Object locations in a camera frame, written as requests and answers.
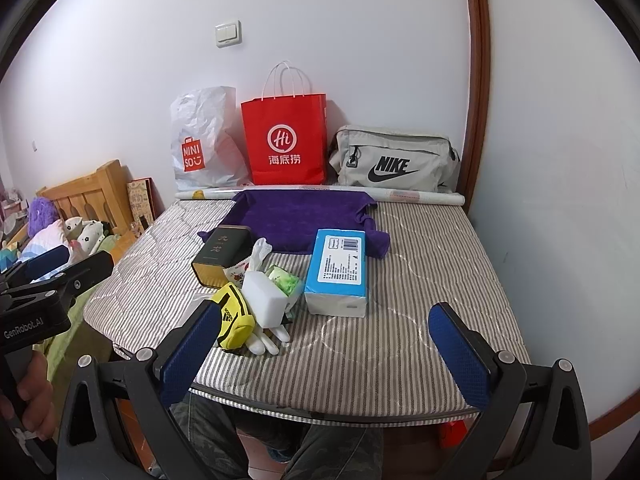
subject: yellow pouch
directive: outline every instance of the yellow pouch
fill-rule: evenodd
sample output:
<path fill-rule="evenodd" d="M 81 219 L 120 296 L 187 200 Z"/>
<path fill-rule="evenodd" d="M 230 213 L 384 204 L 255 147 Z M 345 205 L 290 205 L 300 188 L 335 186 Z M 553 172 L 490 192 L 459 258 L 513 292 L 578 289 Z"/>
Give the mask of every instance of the yellow pouch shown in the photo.
<path fill-rule="evenodd" d="M 231 282 L 224 285 L 211 299 L 220 306 L 222 327 L 218 344 L 225 350 L 240 348 L 254 331 L 255 319 L 246 306 L 240 290 Z"/>

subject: barcode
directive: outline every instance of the barcode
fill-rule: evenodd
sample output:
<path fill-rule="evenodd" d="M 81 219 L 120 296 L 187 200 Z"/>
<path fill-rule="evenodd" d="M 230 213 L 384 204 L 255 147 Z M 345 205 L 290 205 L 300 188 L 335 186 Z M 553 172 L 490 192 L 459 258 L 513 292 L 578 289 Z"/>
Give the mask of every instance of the barcode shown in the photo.
<path fill-rule="evenodd" d="M 342 248 L 345 251 L 357 251 L 358 250 L 358 239 L 357 238 L 345 238 L 342 243 Z"/>

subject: dark pants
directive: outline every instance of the dark pants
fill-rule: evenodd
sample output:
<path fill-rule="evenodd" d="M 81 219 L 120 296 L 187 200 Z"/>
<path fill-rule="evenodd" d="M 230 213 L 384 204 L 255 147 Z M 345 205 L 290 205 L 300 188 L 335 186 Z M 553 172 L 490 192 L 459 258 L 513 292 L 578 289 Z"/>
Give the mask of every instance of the dark pants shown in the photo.
<path fill-rule="evenodd" d="M 382 476 L 382 430 L 300 424 L 238 410 L 191 392 L 171 408 L 216 480 L 249 479 L 249 459 L 236 429 L 265 446 L 297 449 L 286 480 L 376 480 Z M 157 466 L 152 474 L 160 476 Z"/>

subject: wooden headboard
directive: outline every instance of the wooden headboard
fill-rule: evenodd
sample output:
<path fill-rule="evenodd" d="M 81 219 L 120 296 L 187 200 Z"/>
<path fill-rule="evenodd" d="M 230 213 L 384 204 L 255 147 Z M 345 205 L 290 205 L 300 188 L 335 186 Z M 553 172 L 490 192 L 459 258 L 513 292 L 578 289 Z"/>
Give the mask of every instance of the wooden headboard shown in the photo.
<path fill-rule="evenodd" d="M 81 216 L 85 220 L 109 222 L 113 233 L 119 235 L 125 234 L 133 222 L 127 179 L 119 160 L 59 186 L 43 187 L 36 194 L 51 200 L 64 220 Z"/>

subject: hand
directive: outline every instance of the hand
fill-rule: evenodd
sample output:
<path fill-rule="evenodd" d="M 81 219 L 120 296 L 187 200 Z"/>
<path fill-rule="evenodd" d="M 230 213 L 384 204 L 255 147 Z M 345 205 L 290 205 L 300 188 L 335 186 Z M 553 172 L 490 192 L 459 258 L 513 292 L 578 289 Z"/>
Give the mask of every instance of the hand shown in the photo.
<path fill-rule="evenodd" d="M 56 429 L 56 412 L 53 408 L 53 386 L 47 381 L 47 359 L 41 352 L 33 351 L 27 373 L 17 386 L 18 395 L 27 403 L 22 424 L 34 431 L 40 440 L 53 436 Z M 5 420 L 14 416 L 9 399 L 0 395 L 0 413 Z"/>

